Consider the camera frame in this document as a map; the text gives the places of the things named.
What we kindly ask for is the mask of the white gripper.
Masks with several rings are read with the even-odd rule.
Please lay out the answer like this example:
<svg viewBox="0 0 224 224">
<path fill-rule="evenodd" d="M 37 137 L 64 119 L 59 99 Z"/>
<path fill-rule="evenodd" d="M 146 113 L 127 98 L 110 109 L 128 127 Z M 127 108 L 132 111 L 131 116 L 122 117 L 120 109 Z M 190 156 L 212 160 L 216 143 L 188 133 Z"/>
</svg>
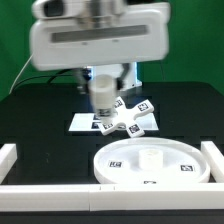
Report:
<svg viewBox="0 0 224 224">
<path fill-rule="evenodd" d="M 88 89 L 79 67 L 123 63 L 121 90 L 130 63 L 160 60 L 168 54 L 170 14 L 167 2 L 85 1 L 77 17 L 36 19 L 30 30 L 32 63 L 41 71 L 76 68 L 81 94 Z"/>
</svg>

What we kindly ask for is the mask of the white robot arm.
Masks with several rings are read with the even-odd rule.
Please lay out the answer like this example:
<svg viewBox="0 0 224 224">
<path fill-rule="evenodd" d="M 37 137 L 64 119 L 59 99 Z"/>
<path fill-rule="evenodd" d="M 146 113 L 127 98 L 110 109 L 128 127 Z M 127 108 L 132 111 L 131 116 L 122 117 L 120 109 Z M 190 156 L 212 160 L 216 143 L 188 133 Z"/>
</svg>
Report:
<svg viewBox="0 0 224 224">
<path fill-rule="evenodd" d="M 169 51 L 167 1 L 36 0 L 30 30 L 32 63 L 40 71 L 89 67 L 125 89 L 139 86 L 136 64 Z"/>
</svg>

